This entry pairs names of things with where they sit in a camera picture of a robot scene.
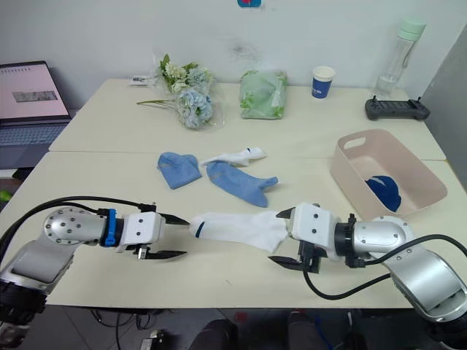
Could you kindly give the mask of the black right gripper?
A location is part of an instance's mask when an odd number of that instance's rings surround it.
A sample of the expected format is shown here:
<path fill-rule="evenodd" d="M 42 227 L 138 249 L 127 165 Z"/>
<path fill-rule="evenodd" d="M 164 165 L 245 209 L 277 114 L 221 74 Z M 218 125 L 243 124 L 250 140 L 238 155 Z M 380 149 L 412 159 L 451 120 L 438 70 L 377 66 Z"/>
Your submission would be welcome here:
<path fill-rule="evenodd" d="M 276 214 L 277 218 L 290 219 L 295 207 L 282 210 Z M 269 259 L 283 268 L 292 271 L 305 271 L 307 273 L 319 273 L 320 261 L 323 257 L 323 249 L 306 241 L 300 241 L 298 247 L 298 261 L 292 257 L 269 256 Z"/>

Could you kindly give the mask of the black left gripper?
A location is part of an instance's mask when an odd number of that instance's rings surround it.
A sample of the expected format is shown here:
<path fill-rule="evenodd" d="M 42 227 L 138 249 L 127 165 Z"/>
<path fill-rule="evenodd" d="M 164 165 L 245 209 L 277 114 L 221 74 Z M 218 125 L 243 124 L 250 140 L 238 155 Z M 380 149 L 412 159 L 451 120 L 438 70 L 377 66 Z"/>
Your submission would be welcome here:
<path fill-rule="evenodd" d="M 167 225 L 189 225 L 190 223 L 185 219 L 179 218 L 172 214 L 160 213 L 160 216 L 165 219 Z M 168 260 L 175 257 L 180 257 L 186 252 L 184 251 L 171 251 L 161 250 L 158 252 L 150 252 L 148 244 L 131 244 L 126 247 L 126 251 L 131 252 L 138 260 Z"/>

